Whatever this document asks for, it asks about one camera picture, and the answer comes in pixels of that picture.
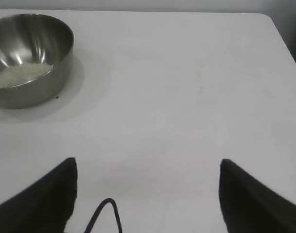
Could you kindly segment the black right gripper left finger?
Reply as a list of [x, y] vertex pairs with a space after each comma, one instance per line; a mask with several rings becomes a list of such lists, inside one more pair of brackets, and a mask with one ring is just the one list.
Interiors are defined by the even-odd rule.
[[67, 158], [41, 179], [0, 204], [0, 233], [62, 233], [73, 214], [78, 171]]

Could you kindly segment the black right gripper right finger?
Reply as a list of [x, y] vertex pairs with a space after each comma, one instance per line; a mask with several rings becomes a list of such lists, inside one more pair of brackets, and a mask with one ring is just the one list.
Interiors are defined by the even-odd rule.
[[218, 195], [230, 233], [296, 233], [296, 205], [232, 160], [221, 161]]

